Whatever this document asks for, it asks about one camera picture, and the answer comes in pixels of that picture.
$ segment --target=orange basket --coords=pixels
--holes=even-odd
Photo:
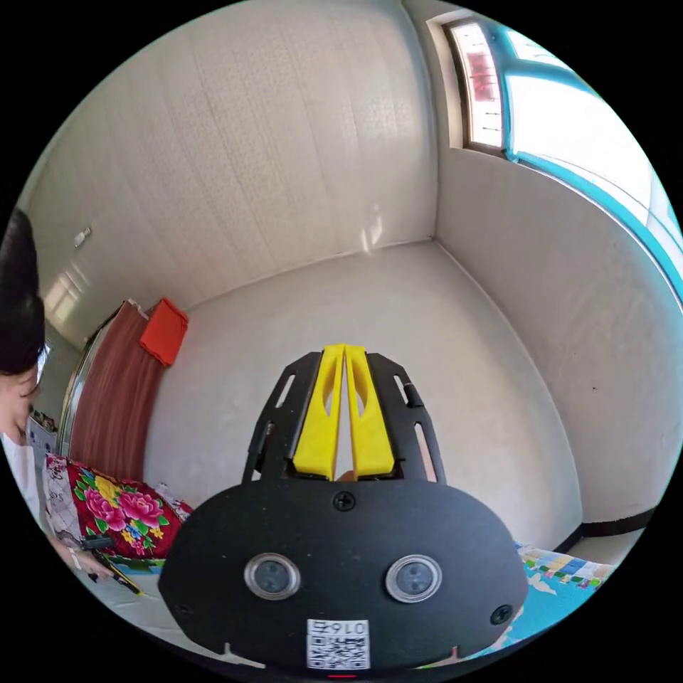
[[[140,346],[162,365],[173,365],[187,331],[187,316],[168,299],[162,299],[147,323]]]

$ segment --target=white shirt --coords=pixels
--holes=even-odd
[[[42,528],[41,497],[38,493],[36,458],[33,454],[33,447],[19,446],[7,434],[0,434],[0,440],[19,491],[26,501],[28,509],[31,510],[36,524]]]

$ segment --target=window frame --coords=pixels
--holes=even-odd
[[[501,104],[501,123],[502,123],[502,134],[501,134],[501,146],[496,147],[491,144],[484,144],[483,142],[476,142],[472,139],[470,135],[470,130],[472,129],[472,103],[470,100],[470,89],[467,85],[467,74],[465,73],[465,65],[460,59],[460,51],[457,47],[457,42],[452,30],[458,26],[466,26],[467,24],[478,23],[481,29],[484,31],[486,42],[488,48],[491,52],[493,58],[493,66],[496,72],[496,78],[498,79],[498,88]],[[509,108],[507,103],[503,99],[503,85],[501,81],[501,73],[496,61],[496,55],[491,47],[491,41],[487,35],[486,26],[483,22],[476,16],[466,16],[463,18],[456,19],[455,21],[450,21],[442,26],[443,32],[448,41],[448,46],[450,47],[450,52],[452,55],[453,63],[455,65],[455,75],[457,77],[457,86],[460,90],[460,110],[462,113],[462,147],[463,149],[471,149],[474,152],[482,152],[483,154],[491,154],[494,157],[500,157],[501,159],[507,158],[507,151],[505,149],[506,140],[506,118],[509,117]]]

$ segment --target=brown curtain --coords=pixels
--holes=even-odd
[[[126,302],[83,384],[70,458],[103,474],[142,481],[147,429],[164,367],[140,345],[147,320]]]

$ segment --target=ceiling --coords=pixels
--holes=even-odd
[[[100,83],[32,176],[47,315],[76,347],[128,298],[188,309],[426,239],[437,156],[415,29],[397,0],[206,15]]]

